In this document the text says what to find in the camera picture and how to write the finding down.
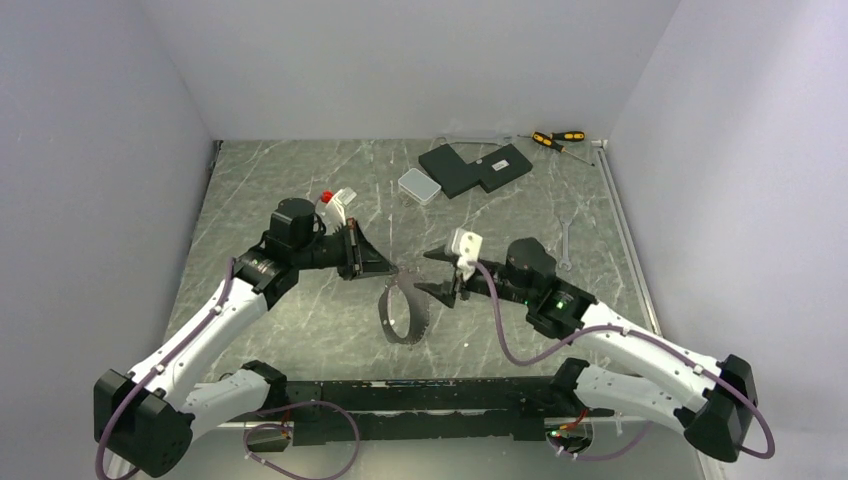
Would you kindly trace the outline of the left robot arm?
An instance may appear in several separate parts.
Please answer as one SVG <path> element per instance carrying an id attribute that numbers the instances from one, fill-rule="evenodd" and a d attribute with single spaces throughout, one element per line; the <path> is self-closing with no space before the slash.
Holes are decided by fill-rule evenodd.
<path id="1" fill-rule="evenodd" d="M 125 473 L 169 472 L 193 440 L 253 411 L 264 420 L 287 406 L 287 378 L 251 361 L 223 381 L 198 387 L 204 372 L 308 270 L 333 269 L 352 281 L 396 273 L 396 266 L 342 209 L 319 215 L 304 198 L 281 200 L 257 244 L 231 258 L 211 298 L 167 342 L 128 372 L 106 371 L 93 387 L 95 475 L 107 478 L 104 456 L 128 462 Z"/>

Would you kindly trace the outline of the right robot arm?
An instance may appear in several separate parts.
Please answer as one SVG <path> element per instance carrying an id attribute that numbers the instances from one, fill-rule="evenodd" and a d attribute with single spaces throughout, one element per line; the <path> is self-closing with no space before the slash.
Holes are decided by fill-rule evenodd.
<path id="1" fill-rule="evenodd" d="M 454 273 L 442 283 L 417 289 L 448 308 L 472 294 L 487 296 L 496 335 L 507 360 L 530 366 L 576 344 L 623 364 L 629 374 L 611 372 L 569 358 L 551 385 L 557 411 L 607 409 L 638 416 L 681 434 L 700 453 L 726 463 L 741 454 L 771 458 L 774 435 L 758 409 L 751 365 L 729 355 L 718 360 L 678 346 L 615 312 L 594 295 L 560 278 L 557 261 L 535 238 L 511 242 L 503 262 L 480 258 L 480 236 L 459 230 L 446 245 L 425 252 L 427 259 L 450 264 Z M 526 307 L 526 321 L 555 345 L 529 359 L 509 349 L 501 304 Z"/>

